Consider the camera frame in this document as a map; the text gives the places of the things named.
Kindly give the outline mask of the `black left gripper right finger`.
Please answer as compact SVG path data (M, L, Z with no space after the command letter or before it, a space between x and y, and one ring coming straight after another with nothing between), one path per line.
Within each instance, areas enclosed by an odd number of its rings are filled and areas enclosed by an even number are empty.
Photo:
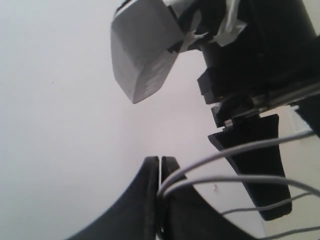
M156 234L160 240L251 240L188 186L169 197L158 197Z

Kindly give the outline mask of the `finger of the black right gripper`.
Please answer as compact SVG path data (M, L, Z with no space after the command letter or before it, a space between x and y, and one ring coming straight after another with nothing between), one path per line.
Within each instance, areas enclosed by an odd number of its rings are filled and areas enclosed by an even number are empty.
M297 114L320 137L320 95L314 95L298 101Z
M209 135L208 139L217 150L222 151L245 143L278 138L279 120L277 114L250 117L231 128ZM285 176L278 145L233 155L226 160L238 175ZM286 185L245 183L244 187L256 207L291 198Z

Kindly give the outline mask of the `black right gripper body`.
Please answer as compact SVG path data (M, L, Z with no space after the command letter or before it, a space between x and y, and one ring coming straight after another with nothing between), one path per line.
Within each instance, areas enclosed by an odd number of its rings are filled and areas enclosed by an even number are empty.
M320 46L307 44L271 56L241 51L221 66L210 66L197 80L215 125L290 105L320 92Z

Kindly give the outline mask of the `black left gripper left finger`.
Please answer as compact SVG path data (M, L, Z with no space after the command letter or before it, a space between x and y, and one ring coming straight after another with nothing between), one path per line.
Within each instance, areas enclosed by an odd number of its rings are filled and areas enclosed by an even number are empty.
M155 240L159 158L146 157L124 193L71 240Z

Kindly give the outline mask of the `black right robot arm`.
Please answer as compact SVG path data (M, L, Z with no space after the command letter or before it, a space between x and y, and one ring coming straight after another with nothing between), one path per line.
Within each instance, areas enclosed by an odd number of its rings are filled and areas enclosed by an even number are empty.
M279 116L261 113L299 106L320 130L320 38L301 0L242 0L236 3L240 33L230 44L202 43L206 62L200 92L217 127L218 150L277 138Z

